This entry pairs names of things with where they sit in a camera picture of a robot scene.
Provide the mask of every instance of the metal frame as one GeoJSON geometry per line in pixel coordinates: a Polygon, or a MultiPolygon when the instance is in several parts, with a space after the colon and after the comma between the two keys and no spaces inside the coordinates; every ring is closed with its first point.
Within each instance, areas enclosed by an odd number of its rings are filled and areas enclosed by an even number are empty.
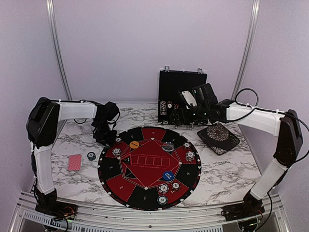
{"type": "Polygon", "coordinates": [[[249,55],[252,50],[253,41],[254,41],[259,10],[260,10],[260,0],[253,0],[251,18],[250,18],[250,23],[249,23],[249,30],[248,30],[248,35],[247,35],[247,42],[245,45],[245,50],[243,53],[243,57],[241,60],[237,80],[234,86],[231,99],[234,99],[236,94],[239,92],[241,84],[244,79],[247,62],[248,62],[249,55]]]}
{"type": "MultiPolygon", "coordinates": [[[[123,206],[112,206],[95,203],[85,203],[59,198],[62,202],[78,205],[77,214],[74,220],[69,220],[71,232],[78,231],[175,231],[175,232],[207,232],[220,231],[226,225],[242,220],[226,222],[220,212],[224,204],[174,207],[162,211],[141,211],[125,208],[123,206]]],[[[273,212],[281,232],[289,232],[283,206],[278,194],[272,195],[273,212]]],[[[270,200],[263,199],[267,215],[270,211],[270,200]]],[[[35,211],[36,200],[31,193],[22,192],[14,212],[9,232],[19,232],[23,219],[28,219],[50,225],[51,217],[35,211]]],[[[58,222],[55,228],[65,227],[65,223],[58,222]]]]}
{"type": "Polygon", "coordinates": [[[59,71],[60,71],[60,77],[61,77],[62,85],[63,85],[63,88],[64,88],[64,92],[66,94],[67,100],[72,101],[73,98],[72,98],[72,94],[71,94],[71,91],[70,91],[70,87],[69,87],[67,75],[66,75],[66,72],[65,72],[65,69],[64,69],[61,51],[60,51],[53,0],[46,0],[46,6],[47,6],[47,13],[48,13],[48,19],[49,19],[49,23],[50,23],[50,30],[51,30],[51,34],[52,34],[52,38],[53,38],[53,44],[54,44],[54,49],[55,49],[58,67],[59,67],[59,71]]]}

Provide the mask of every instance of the vertical metal pole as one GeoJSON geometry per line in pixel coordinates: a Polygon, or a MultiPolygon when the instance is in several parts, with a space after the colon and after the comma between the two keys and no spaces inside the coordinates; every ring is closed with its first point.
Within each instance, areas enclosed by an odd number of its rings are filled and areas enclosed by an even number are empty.
{"type": "Polygon", "coordinates": [[[250,23],[249,23],[249,30],[248,30],[248,35],[247,35],[247,42],[245,45],[244,54],[242,57],[242,61],[240,64],[237,80],[235,83],[235,87],[234,87],[231,99],[234,99],[236,94],[239,92],[243,78],[244,78],[247,61],[248,61],[248,58],[249,58],[249,55],[252,49],[253,41],[254,41],[259,9],[260,9],[260,0],[253,0],[251,18],[250,18],[250,23]]]}
{"type": "Polygon", "coordinates": [[[55,53],[57,57],[62,85],[63,85],[67,99],[72,101],[73,98],[72,98],[72,94],[69,88],[69,83],[68,83],[68,79],[67,79],[66,72],[64,69],[62,55],[61,55],[60,46],[59,46],[53,0],[46,0],[46,6],[47,6],[50,30],[52,33],[53,44],[54,44],[54,49],[55,49],[55,53]]]}

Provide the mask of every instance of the red playing card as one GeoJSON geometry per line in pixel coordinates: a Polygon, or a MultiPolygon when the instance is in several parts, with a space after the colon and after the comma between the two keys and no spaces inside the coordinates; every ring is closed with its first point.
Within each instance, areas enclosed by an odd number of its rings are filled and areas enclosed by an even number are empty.
{"type": "Polygon", "coordinates": [[[82,165],[81,154],[69,156],[68,171],[78,171],[81,169],[81,165],[82,165]]]}

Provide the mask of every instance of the vent grille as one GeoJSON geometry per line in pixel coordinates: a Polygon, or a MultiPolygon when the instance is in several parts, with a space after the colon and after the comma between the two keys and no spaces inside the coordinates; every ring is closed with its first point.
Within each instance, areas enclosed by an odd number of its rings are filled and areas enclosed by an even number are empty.
{"type": "MultiPolygon", "coordinates": [[[[52,220],[52,217],[42,215],[36,212],[24,212],[24,218],[35,221],[40,224],[52,226],[55,228],[65,228],[66,223],[65,222],[56,222],[52,220]]],[[[124,230],[110,230],[106,228],[99,228],[99,227],[93,227],[88,225],[80,225],[75,224],[74,221],[69,223],[69,230],[70,232],[125,232],[124,230]]],[[[173,232],[224,232],[222,226],[215,226],[215,227],[208,227],[198,230],[178,230],[173,232]]]]}

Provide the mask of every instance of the red and black mat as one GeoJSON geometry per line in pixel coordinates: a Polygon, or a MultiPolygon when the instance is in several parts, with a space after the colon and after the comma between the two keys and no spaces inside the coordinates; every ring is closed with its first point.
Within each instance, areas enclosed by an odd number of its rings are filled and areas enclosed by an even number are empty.
{"type": "Polygon", "coordinates": [[[201,162],[194,146],[172,130],[138,127],[116,138],[98,162],[98,175],[119,203],[140,210],[174,206],[196,188],[201,162]]]}

